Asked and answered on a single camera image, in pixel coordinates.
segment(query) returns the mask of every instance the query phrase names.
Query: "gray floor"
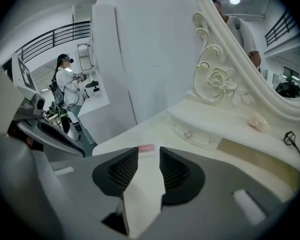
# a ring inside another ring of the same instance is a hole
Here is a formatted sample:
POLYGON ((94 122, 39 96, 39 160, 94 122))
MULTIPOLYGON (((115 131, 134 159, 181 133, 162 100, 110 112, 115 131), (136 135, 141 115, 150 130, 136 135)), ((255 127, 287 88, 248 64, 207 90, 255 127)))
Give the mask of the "gray floor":
POLYGON ((90 144, 82 130, 79 130, 78 132, 81 135, 81 139, 79 139, 76 144, 83 149, 85 157, 91 157, 92 150, 97 146, 97 144, 90 144))
POLYGON ((85 153, 85 157, 91 157, 92 156, 92 150, 97 146, 96 143, 90 144, 87 140, 85 134, 82 130, 76 130, 76 128, 73 126, 73 124, 70 124, 70 129, 67 134, 71 139, 75 141, 75 143, 83 149, 85 153))

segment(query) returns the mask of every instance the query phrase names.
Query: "carved rose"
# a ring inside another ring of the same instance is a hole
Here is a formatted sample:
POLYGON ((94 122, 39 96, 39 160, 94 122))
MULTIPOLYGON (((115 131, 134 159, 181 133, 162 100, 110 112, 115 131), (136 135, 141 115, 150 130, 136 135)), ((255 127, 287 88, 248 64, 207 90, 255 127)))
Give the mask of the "carved rose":
POLYGON ((220 90, 222 88, 225 88, 227 86, 227 80, 228 80, 228 75, 225 71, 218 69, 212 71, 208 75, 208 84, 212 86, 216 90, 220 90))

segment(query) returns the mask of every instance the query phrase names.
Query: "camera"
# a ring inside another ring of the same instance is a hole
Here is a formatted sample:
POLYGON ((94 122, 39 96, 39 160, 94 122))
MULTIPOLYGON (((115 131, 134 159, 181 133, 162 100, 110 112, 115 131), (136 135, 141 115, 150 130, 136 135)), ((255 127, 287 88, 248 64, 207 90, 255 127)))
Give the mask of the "camera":
POLYGON ((77 80, 78 78, 83 78, 83 80, 87 79, 87 75, 86 74, 82 74, 82 73, 72 73, 72 79, 73 80, 77 80))

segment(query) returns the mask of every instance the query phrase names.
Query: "ornate mirror frame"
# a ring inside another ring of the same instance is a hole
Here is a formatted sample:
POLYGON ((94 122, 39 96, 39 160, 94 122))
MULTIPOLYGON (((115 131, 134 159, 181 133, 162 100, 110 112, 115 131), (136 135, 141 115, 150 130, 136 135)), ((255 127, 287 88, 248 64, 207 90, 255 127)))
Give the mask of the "ornate mirror frame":
POLYGON ((300 100, 287 99, 271 88, 220 17, 212 0, 197 0, 202 12, 193 23, 203 40, 194 74, 194 90, 207 104, 231 100, 235 106, 256 103, 282 119, 300 122, 300 100))

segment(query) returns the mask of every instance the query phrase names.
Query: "white drawer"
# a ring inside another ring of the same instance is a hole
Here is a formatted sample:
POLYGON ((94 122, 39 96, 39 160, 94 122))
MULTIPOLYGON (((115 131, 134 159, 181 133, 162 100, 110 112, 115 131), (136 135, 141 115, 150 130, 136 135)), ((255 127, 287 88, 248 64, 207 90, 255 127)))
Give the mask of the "white drawer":
POLYGON ((188 125, 171 114, 171 129, 187 142, 200 148, 215 151, 222 137, 188 125))

